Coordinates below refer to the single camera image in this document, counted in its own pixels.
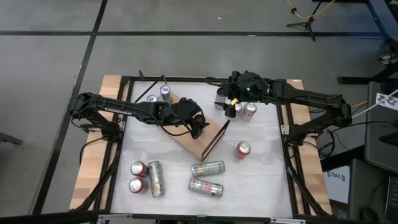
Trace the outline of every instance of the concrete floor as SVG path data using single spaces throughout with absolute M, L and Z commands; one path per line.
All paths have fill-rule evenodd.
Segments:
M 385 4 L 372 3 L 387 32 L 398 33 Z M 0 31 L 91 31 L 100 4 L 100 0 L 3 0 Z M 316 6 L 311 0 L 293 4 L 303 15 Z M 285 25 L 300 21 L 280 0 L 109 0 L 99 30 L 297 32 Z M 366 5 L 354 3 L 332 5 L 315 19 L 313 29 L 378 31 Z M 21 146 L 0 144 L 2 217 L 32 209 L 88 39 L 0 35 L 0 131 L 24 140 Z M 99 92 L 105 74 L 138 75 L 139 69 L 144 75 L 165 70 L 187 77 L 227 77 L 233 70 L 250 70 L 263 77 L 302 79 L 308 90 L 341 93 L 356 104 L 366 100 L 366 86 L 339 85 L 336 78 L 375 75 L 384 68 L 377 57 L 386 52 L 381 39 L 364 37 L 318 37 L 316 42 L 309 37 L 97 37 L 80 92 Z M 364 116 L 354 120 L 360 121 Z M 339 133 L 347 147 L 364 141 L 363 126 Z M 85 139 L 83 131 L 70 126 L 43 212 L 68 210 Z M 328 141 L 323 135 L 317 143 Z M 342 151 L 337 144 L 335 153 Z

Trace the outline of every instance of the black stand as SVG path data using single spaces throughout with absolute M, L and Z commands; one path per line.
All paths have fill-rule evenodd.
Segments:
M 367 85 L 369 82 L 382 82 L 386 81 L 395 72 L 398 72 L 398 60 L 394 63 L 387 65 L 383 71 L 371 78 L 365 77 L 338 77 L 339 84 L 354 84 L 354 85 Z
M 322 1 L 320 1 L 317 5 L 317 7 L 315 8 L 315 10 L 312 12 L 311 17 L 308 19 L 307 22 L 298 22 L 298 23 L 294 23 L 294 24 L 287 24 L 287 27 L 292 27 L 292 26 L 302 26 L 304 28 L 306 28 L 308 31 L 310 31 L 310 36 L 312 41 L 315 41 L 315 36 L 313 35 L 312 32 L 312 28 L 311 28 L 311 23 L 313 22 L 314 18 L 313 15 L 317 12 L 319 6 L 321 5 Z M 292 9 L 292 13 L 294 13 L 297 9 L 293 8 Z
M 9 142 L 16 145 L 22 144 L 22 140 L 9 136 L 8 134 L 0 133 L 0 142 Z

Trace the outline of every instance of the silver can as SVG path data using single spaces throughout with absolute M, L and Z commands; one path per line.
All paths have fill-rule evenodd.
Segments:
M 162 99 L 169 104 L 173 103 L 171 89 L 168 85 L 162 85 L 160 87 L 160 94 L 162 95 Z
M 216 92 L 216 99 L 214 100 L 214 102 L 225 103 L 225 99 L 226 99 L 226 96 L 224 96 L 224 94 L 223 94 L 223 89 L 219 88 L 217 90 L 217 92 Z M 214 104 L 214 107 L 216 108 L 216 110 L 222 110 L 223 109 L 222 106 L 217 105 L 217 104 Z
M 204 162 L 201 164 L 194 164 L 191 167 L 191 173 L 194 177 L 222 174 L 223 172 L 225 172 L 224 161 Z
M 223 196 L 224 186 L 209 181 L 191 178 L 188 189 L 194 192 L 211 195 L 213 197 Z
M 164 195 L 164 180 L 162 165 L 159 161 L 150 162 L 148 164 L 150 189 L 152 190 L 153 197 L 160 197 Z
M 250 121 L 256 111 L 257 106 L 255 103 L 246 103 L 244 105 L 241 118 L 245 121 Z
M 145 178 L 149 175 L 148 167 L 141 161 L 133 162 L 130 167 L 132 175 Z
M 129 189 L 132 193 L 143 194 L 148 191 L 149 186 L 148 186 L 148 183 L 144 179 L 135 177 L 130 181 Z
M 237 159 L 244 159 L 251 152 L 251 146 L 247 142 L 240 142 L 234 150 Z
M 157 97 L 155 95 L 149 95 L 147 97 L 147 102 L 156 102 L 157 101 Z
M 229 118 L 231 121 L 236 121 L 237 119 L 239 119 L 239 117 L 242 114 L 243 111 L 243 106 L 240 103 L 235 103 L 235 110 L 236 110 L 236 116 L 235 118 Z

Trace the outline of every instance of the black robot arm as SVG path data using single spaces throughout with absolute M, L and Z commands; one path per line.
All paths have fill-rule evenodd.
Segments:
M 210 85 L 220 87 L 222 91 L 219 92 L 222 92 L 230 100 L 237 99 L 239 102 L 261 102 L 275 105 L 296 103 L 325 109 L 325 114 L 307 123 L 290 124 L 289 143 L 294 146 L 301 146 L 307 134 L 320 133 L 331 125 L 344 127 L 352 122 L 351 106 L 341 95 L 298 90 L 286 82 L 262 78 L 258 74 L 247 71 L 244 73 L 234 71 L 227 82 L 221 82 L 221 84 L 215 84 L 215 82 L 217 80 L 208 79 Z M 235 116 L 233 105 L 217 104 L 224 107 L 226 116 L 232 118 Z
M 70 114 L 72 119 L 85 118 L 100 128 L 105 140 L 112 142 L 120 140 L 119 124 L 108 121 L 99 111 L 126 114 L 146 124 L 156 124 L 161 127 L 184 125 L 193 139 L 197 139 L 203 128 L 208 126 L 201 108 L 193 100 L 186 98 L 169 105 L 166 102 L 130 103 L 97 94 L 82 93 L 73 102 Z

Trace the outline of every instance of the soda can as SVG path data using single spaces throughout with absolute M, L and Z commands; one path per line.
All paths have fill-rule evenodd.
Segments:
M 242 104 L 235 103 L 235 110 L 236 110 L 236 116 L 235 116 L 235 118 L 229 118 L 231 121 L 236 121 L 241 116 L 242 110 L 243 110 Z
M 216 92 L 216 99 L 214 100 L 214 102 L 225 103 L 225 99 L 226 99 L 226 96 L 224 96 L 224 94 L 223 94 L 223 89 L 219 88 L 217 90 L 217 92 Z M 216 110 L 222 110 L 223 109 L 222 106 L 217 105 L 217 104 L 214 104 L 214 107 L 216 108 Z
M 209 181 L 191 178 L 188 189 L 194 192 L 211 195 L 213 197 L 223 196 L 224 186 Z
M 153 197 L 160 197 L 164 195 L 164 180 L 162 165 L 159 161 L 150 162 L 148 164 L 150 189 L 152 190 Z
M 173 103 L 171 89 L 168 85 L 162 85 L 160 87 L 160 94 L 162 94 L 162 99 L 169 104 Z
M 194 164 L 191 168 L 193 177 L 204 177 L 207 175 L 222 174 L 225 172 L 224 161 L 204 162 Z
M 156 102 L 157 101 L 157 97 L 155 95 L 149 95 L 147 97 L 147 102 Z
M 149 175 L 148 167 L 141 161 L 133 162 L 130 167 L 132 175 L 145 178 Z
M 240 142 L 234 150 L 234 156 L 237 159 L 244 159 L 251 151 L 251 146 L 247 142 Z
M 130 181 L 129 189 L 134 194 L 138 194 L 138 193 L 143 194 L 148 191 L 149 186 L 148 186 L 148 183 L 144 179 L 135 177 Z
M 257 106 L 255 103 L 246 103 L 244 105 L 241 117 L 245 121 L 250 121 L 256 111 Z

